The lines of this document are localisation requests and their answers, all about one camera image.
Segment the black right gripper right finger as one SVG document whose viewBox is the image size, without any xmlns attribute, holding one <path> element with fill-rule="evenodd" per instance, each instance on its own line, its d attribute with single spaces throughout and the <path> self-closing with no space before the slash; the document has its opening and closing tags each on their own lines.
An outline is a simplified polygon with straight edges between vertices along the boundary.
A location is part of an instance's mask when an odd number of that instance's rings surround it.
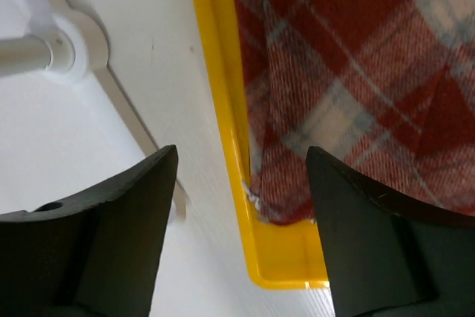
<svg viewBox="0 0 475 317">
<path fill-rule="evenodd" d="M 319 147 L 307 173 L 337 316 L 472 316 L 474 219 L 423 203 Z"/>
</svg>

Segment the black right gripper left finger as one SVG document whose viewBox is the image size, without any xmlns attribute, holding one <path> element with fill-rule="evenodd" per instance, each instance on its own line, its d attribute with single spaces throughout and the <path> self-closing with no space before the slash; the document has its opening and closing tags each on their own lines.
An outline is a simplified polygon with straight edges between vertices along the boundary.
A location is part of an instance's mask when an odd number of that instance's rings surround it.
<svg viewBox="0 0 475 317">
<path fill-rule="evenodd" d="M 1 216 L 3 316 L 147 316 L 177 148 L 35 211 Z"/>
</svg>

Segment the silver white clothes rack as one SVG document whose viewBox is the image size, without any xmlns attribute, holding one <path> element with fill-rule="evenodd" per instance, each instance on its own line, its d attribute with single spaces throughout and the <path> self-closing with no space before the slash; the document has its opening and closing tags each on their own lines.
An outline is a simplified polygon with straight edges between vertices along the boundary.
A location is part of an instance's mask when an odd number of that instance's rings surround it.
<svg viewBox="0 0 475 317">
<path fill-rule="evenodd" d="M 157 144 L 108 69 L 108 40 L 66 0 L 1 0 L 1 212 L 32 212 Z"/>
</svg>

